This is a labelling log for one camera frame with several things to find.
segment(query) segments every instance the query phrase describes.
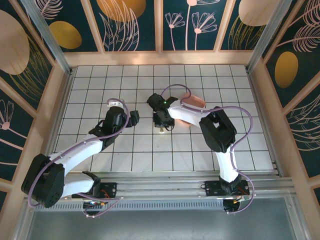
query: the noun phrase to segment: pink object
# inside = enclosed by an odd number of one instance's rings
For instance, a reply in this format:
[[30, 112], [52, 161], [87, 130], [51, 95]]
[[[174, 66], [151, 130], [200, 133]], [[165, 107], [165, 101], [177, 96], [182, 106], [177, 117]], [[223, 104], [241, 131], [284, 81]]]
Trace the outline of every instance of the pink object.
[[[187, 92], [183, 96], [183, 98], [186, 98], [188, 96], [189, 96], [189, 93]], [[198, 107], [198, 108], [204, 108], [206, 106], [206, 102], [204, 100], [202, 100], [201, 98], [199, 98], [199, 97], [197, 97], [197, 96], [195, 96], [193, 94], [191, 94], [191, 97], [183, 100], [183, 102], [186, 103], [186, 104], [190, 104], [192, 106]], [[185, 125], [185, 126], [187, 126], [187, 127], [191, 127], [192, 126], [191, 123], [183, 121], [183, 120], [180, 120], [180, 119], [177, 119], [176, 121], [181, 123], [181, 124], [183, 124], [183, 125]]]

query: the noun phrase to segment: grid floor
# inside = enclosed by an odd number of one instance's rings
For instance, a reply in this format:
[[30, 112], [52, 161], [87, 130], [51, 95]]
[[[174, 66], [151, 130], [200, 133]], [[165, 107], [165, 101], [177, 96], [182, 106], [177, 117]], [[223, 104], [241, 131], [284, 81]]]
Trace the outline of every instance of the grid floor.
[[[153, 127], [153, 112], [146, 101], [172, 84], [187, 85], [192, 94], [205, 100], [208, 109], [240, 106], [248, 110], [254, 127], [252, 134], [235, 149], [237, 166], [240, 170], [273, 169], [242, 65], [79, 66], [54, 151], [80, 141], [104, 119], [107, 99], [120, 98], [129, 111], [139, 111], [139, 124], [126, 128], [113, 145], [83, 161], [74, 172], [218, 171], [217, 157], [206, 145], [200, 128], [176, 123], [172, 132], [160, 134], [160, 129]], [[180, 99], [185, 93], [185, 89], [173, 87], [164, 98]], [[225, 112], [237, 129], [238, 140], [249, 129], [249, 118], [238, 110]]]

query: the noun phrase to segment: cable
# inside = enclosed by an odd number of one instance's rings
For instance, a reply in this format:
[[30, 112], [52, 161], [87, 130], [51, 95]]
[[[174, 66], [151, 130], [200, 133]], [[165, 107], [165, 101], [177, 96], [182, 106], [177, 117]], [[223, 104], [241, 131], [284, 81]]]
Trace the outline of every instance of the cable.
[[252, 197], [251, 197], [249, 203], [248, 203], [244, 208], [242, 208], [242, 209], [240, 209], [240, 210], [237, 210], [237, 211], [231, 211], [231, 212], [227, 211], [227, 214], [229, 214], [229, 213], [231, 213], [231, 214], [236, 214], [236, 213], [240, 213], [240, 212], [244, 211], [245, 209], [247, 209], [247, 208], [251, 205], [252, 201], [254, 200], [254, 196], [255, 196], [255, 186], [254, 186], [254, 183], [252, 182], [252, 180], [251, 180], [251, 178], [250, 178], [249, 176], [245, 175], [244, 173], [242, 173], [240, 170], [238, 170], [238, 169], [236, 168], [236, 166], [235, 166], [235, 164], [234, 164], [234, 160], [233, 160], [233, 152], [234, 152], [234, 150], [235, 150], [235, 147], [251, 133], [252, 128], [253, 128], [253, 126], [254, 126], [254, 120], [253, 120], [252, 116], [250, 115], [250, 113], [249, 113], [247, 110], [245, 110], [244, 108], [239, 107], [239, 106], [222, 106], [222, 107], [217, 107], [217, 108], [213, 108], [213, 109], [209, 109], [209, 110], [199, 110], [199, 109], [194, 109], [194, 108], [192, 108], [192, 107], [186, 106], [186, 105], [183, 103], [183, 100], [188, 99], [188, 98], [191, 97], [191, 90], [190, 90], [187, 86], [182, 85], [182, 84], [172, 84], [172, 85], [167, 86], [167, 87], [162, 91], [161, 95], [162, 95], [167, 89], [169, 89], [170, 87], [173, 87], [173, 86], [181, 86], [181, 87], [184, 87], [184, 88], [186, 88], [186, 89], [188, 90], [189, 96], [184, 97], [184, 98], [182, 98], [182, 99], [180, 100], [181, 106], [182, 106], [183, 108], [185, 108], [185, 109], [188, 109], [188, 110], [190, 110], [190, 111], [194, 111], [194, 112], [197, 112], [197, 113], [213, 113], [213, 112], [220, 111], [220, 110], [224, 110], [224, 109], [238, 109], [238, 110], [244, 112], [244, 113], [249, 117], [249, 119], [250, 119], [250, 127], [249, 127], [248, 132], [247, 132], [242, 138], [240, 138], [238, 141], [236, 141], [233, 145], [231, 145], [231, 147], [230, 147], [230, 159], [231, 159], [232, 167], [233, 167], [233, 169], [234, 169], [238, 174], [240, 174], [241, 176], [243, 176], [243, 177], [245, 177], [246, 179], [248, 179], [248, 181], [251, 183], [251, 185], [252, 185]]
[[[125, 121], [123, 127], [120, 128], [119, 131], [117, 131], [117, 132], [115, 132], [115, 133], [113, 133], [113, 134], [111, 134], [111, 135], [108, 135], [108, 136], [100, 136], [100, 137], [95, 137], [95, 138], [91, 138], [91, 139], [88, 139], [88, 140], [81, 141], [81, 142], [79, 142], [78, 144], [70, 147], [69, 149], [67, 149], [66, 151], [64, 151], [63, 153], [61, 153], [59, 156], [57, 156], [55, 159], [53, 159], [52, 161], [50, 161], [47, 165], [45, 165], [45, 166], [40, 170], [40, 172], [38, 173], [38, 175], [35, 177], [32, 185], [31, 185], [31, 187], [30, 187], [30, 190], [29, 190], [29, 194], [28, 194], [28, 205], [29, 205], [31, 208], [35, 208], [35, 207], [37, 207], [37, 206], [40, 205], [40, 203], [33, 204], [33, 203], [31, 202], [32, 193], [33, 193], [33, 191], [34, 191], [34, 189], [35, 189], [35, 186], [36, 186], [39, 178], [40, 178], [40, 177], [42, 176], [42, 174], [48, 169], [48, 167], [50, 167], [50, 166], [51, 166], [52, 164], [54, 164], [56, 161], [62, 159], [65, 155], [69, 154], [70, 152], [72, 152], [73, 150], [77, 149], [78, 147], [80, 147], [80, 146], [82, 146], [82, 145], [85, 145], [85, 144], [87, 144], [87, 143], [96, 141], [96, 140], [102, 140], [102, 139], [112, 138], [112, 137], [120, 134], [120, 133], [126, 128], [128, 122], [129, 122], [129, 116], [130, 116], [130, 115], [129, 115], [129, 114], [130, 114], [130, 113], [129, 113], [129, 109], [128, 109], [127, 105], [126, 105], [123, 101], [121, 101], [120, 99], [116, 99], [116, 98], [110, 98], [110, 99], [108, 99], [108, 101], [106, 101], [106, 103], [109, 104], [110, 101], [118, 101], [118, 102], [120, 102], [120, 103], [124, 106], [125, 111], [126, 111], [126, 114], [127, 114], [127, 118], [126, 118], [126, 121]], [[85, 197], [85, 198], [93, 199], [92, 197], [89, 197], [89, 196], [87, 196], [87, 195], [85, 195], [85, 194], [82, 194], [82, 193], [77, 193], [77, 194], [80, 195], [80, 196], [82, 196], [82, 197]]]

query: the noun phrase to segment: yellow circle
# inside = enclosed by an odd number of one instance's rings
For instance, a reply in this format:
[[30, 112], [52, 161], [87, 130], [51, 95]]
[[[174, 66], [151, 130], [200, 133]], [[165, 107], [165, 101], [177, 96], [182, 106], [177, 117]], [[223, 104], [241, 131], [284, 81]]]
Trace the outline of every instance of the yellow circle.
[[78, 30], [66, 21], [55, 21], [49, 26], [58, 44], [65, 49], [80, 47], [82, 38]]
[[275, 82], [276, 84], [285, 89], [291, 85], [295, 80], [298, 72], [298, 59], [292, 52], [285, 51], [280, 55], [275, 64]]
[[128, 15], [130, 9], [132, 9], [136, 18], [140, 17], [146, 9], [146, 0], [96, 0], [96, 2], [108, 18], [117, 22], [131, 21], [132, 17]]
[[263, 26], [275, 11], [279, 0], [241, 0], [239, 18], [248, 26]]

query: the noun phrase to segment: dark teal wallpaper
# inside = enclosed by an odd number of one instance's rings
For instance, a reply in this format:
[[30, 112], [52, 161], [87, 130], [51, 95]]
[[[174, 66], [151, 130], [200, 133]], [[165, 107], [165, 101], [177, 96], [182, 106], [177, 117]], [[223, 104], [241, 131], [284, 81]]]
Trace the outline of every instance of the dark teal wallpaper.
[[8, 1], [0, 2], [0, 77], [37, 109], [52, 65]]
[[320, 8], [306, 0], [266, 63], [282, 106], [320, 71]]
[[33, 118], [0, 90], [0, 179], [11, 181]]
[[320, 175], [320, 85], [286, 119], [309, 178]]
[[164, 0], [163, 50], [213, 50], [226, 2]]
[[5, 203], [6, 196], [7, 196], [7, 193], [5, 191], [0, 191], [0, 213], [1, 213], [2, 206]]
[[266, 56], [266, 54], [268, 53], [271, 45], [274, 43], [275, 38], [278, 36], [281, 28], [282, 28], [283, 25], [285, 24], [287, 18], [289, 17], [289, 15], [290, 15], [292, 9], [294, 8], [294, 6], [296, 5], [297, 1], [298, 1], [298, 0], [292, 0], [288, 11], [286, 12], [285, 16], [283, 17], [283, 19], [282, 19], [280, 25], [278, 26], [277, 30], [276, 30], [275, 33], [273, 34], [273, 36], [272, 36], [269, 44], [268, 44], [268, 45], [266, 46], [266, 48], [265, 48], [265, 50], [264, 50], [264, 52], [263, 52], [263, 54], [262, 54], [262, 57], [263, 57], [263, 58], [265, 58], [265, 56]]
[[266, 14], [266, 10], [272, 8], [274, 2], [236, 0], [221, 50], [253, 50], [272, 13]]
[[156, 50], [154, 0], [90, 3], [105, 51]]
[[34, 2], [63, 52], [98, 51], [80, 0]]

